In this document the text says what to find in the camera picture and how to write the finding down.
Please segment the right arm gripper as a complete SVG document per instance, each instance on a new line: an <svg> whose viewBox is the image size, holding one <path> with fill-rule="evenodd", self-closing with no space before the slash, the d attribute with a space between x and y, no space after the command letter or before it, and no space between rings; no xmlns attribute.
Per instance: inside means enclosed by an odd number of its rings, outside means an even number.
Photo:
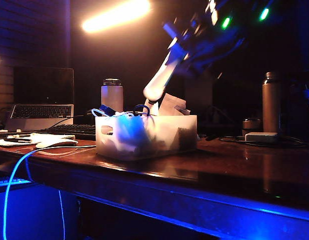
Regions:
<svg viewBox="0 0 309 240"><path fill-rule="evenodd" d="M187 28L179 29L172 22L163 24L171 37L168 64L180 64L180 74L199 77L211 64L230 55L246 38L246 23L227 16L213 24L210 14L195 14Z"/></svg>

